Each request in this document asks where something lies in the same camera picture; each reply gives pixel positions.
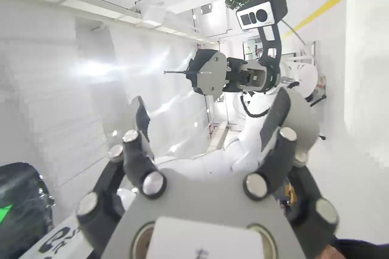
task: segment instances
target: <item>white wall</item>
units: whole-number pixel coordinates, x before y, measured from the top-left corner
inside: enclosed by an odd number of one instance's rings
[[[56,223],[93,188],[136,95],[150,113],[157,157],[172,145],[180,157],[205,151],[204,97],[184,76],[163,74],[186,69],[196,44],[122,25],[91,31],[100,23],[21,1],[0,0],[0,11],[1,164],[28,162],[43,175]],[[91,77],[90,61],[114,69]]]
[[[371,228],[374,241],[386,243],[389,196],[382,191],[389,180],[388,8],[388,0],[347,0],[344,96],[346,131],[357,147],[354,154],[364,162],[358,172],[360,187],[370,199],[361,206],[371,216],[361,221]]]

